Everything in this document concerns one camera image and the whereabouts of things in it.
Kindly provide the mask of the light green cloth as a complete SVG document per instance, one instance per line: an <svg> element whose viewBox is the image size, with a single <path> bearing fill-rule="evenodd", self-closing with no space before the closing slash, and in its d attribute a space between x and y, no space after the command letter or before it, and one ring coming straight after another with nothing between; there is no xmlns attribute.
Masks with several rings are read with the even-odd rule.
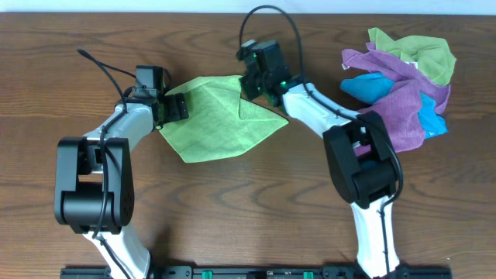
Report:
<svg viewBox="0 0 496 279"><path fill-rule="evenodd" d="M239 75L197 77L182 93L189 117L160 130L185 163L240 156L288 124L286 118L241 98Z"/></svg>

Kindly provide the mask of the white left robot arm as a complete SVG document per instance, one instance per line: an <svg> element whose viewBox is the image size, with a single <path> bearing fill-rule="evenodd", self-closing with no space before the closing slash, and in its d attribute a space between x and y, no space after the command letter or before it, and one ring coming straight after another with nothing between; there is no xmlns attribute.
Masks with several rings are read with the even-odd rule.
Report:
<svg viewBox="0 0 496 279"><path fill-rule="evenodd" d="M57 145L54 215L94 244L106 267L66 267L62 278L189 278L158 267L136 234L131 153L140 140L188 117L183 94L124 98L97 129Z"/></svg>

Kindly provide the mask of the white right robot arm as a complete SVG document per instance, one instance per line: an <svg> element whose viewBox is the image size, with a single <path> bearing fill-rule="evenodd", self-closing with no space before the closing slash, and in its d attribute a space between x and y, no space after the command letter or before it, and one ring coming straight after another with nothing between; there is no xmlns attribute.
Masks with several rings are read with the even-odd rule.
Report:
<svg viewBox="0 0 496 279"><path fill-rule="evenodd" d="M403 175L382 118L336 104L301 77L271 83L259 74L246 74L239 81L249 100L266 95L323 139L332 183L353 212L356 261L369 278L391 278L400 264L392 205Z"/></svg>

